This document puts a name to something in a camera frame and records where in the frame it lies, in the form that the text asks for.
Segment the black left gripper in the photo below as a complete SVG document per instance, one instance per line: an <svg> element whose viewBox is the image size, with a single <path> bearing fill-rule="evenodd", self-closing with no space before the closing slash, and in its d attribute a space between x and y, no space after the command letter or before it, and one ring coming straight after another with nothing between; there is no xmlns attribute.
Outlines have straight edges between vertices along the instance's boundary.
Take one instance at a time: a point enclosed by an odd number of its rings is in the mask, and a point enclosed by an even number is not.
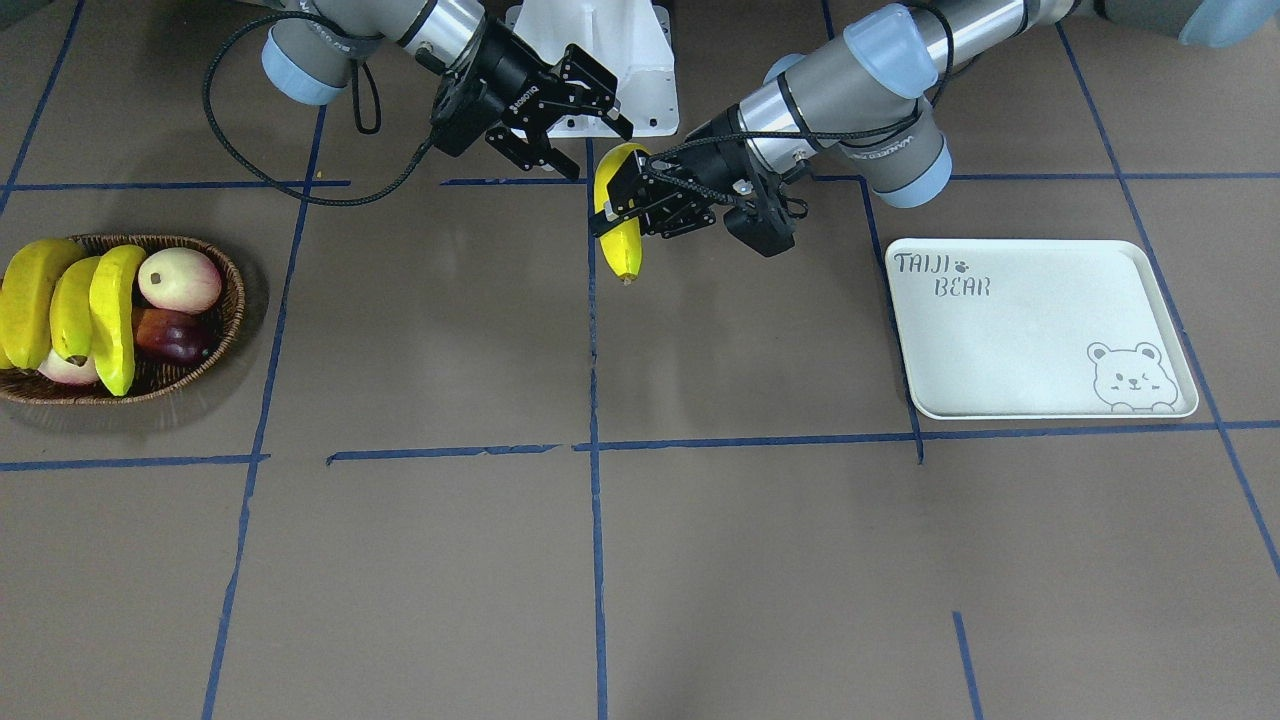
<svg viewBox="0 0 1280 720"><path fill-rule="evenodd" d="M628 152L605 178L605 188L596 191L604 205L588 228L593 237L627 222L637 222L640 234L663 238L699 231L716 224L716 208L726 213L742 206L751 181L762 176L772 174L740 138L691 138L658 160L649 152Z"/></svg>

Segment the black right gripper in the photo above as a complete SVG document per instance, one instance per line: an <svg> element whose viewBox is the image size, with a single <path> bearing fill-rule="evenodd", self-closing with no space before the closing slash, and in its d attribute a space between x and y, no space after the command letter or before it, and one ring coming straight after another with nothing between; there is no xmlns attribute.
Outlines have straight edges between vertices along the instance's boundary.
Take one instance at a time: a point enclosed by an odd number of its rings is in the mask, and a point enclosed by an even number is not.
<svg viewBox="0 0 1280 720"><path fill-rule="evenodd" d="M525 129L506 120L509 106L535 104L548 91L553 124L594 119L608 135L634 138L634 124L621 111L618 79L577 44L568 44L554 68L502 22L483 22L460 64L442 77L431 109L435 149L457 158L481 135L524 170L554 170L568 181L581 178L580 165L552 145L545 129Z"/></svg>

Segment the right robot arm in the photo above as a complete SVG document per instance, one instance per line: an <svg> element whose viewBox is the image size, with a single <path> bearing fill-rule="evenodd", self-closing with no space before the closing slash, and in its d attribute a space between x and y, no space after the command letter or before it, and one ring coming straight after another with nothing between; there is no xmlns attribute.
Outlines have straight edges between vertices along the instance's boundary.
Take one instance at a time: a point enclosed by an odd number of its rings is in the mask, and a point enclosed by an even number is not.
<svg viewBox="0 0 1280 720"><path fill-rule="evenodd" d="M522 169L548 167L575 181L579 165L549 140L561 119L595 117L621 138L634 136L612 72L575 44L549 61L477 1L288 1L261 63L288 97L325 105L384 41L440 77L431 138L449 156L484 138Z"/></svg>

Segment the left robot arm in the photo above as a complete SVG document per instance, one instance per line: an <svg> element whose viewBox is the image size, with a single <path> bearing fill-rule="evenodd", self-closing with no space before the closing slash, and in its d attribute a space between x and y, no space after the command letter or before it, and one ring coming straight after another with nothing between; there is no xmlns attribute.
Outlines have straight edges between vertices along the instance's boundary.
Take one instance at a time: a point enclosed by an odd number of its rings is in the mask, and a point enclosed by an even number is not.
<svg viewBox="0 0 1280 720"><path fill-rule="evenodd" d="M794 246L806 204L787 195L831 149L895 208L948 183L933 108L959 64L1039 26L1085 13L1184 45L1226 47L1277 14L1275 1L901 1L823 46L778 60L764 83L681 145L621 154L590 222L599 240L673 238L722 222L765 258Z"/></svg>

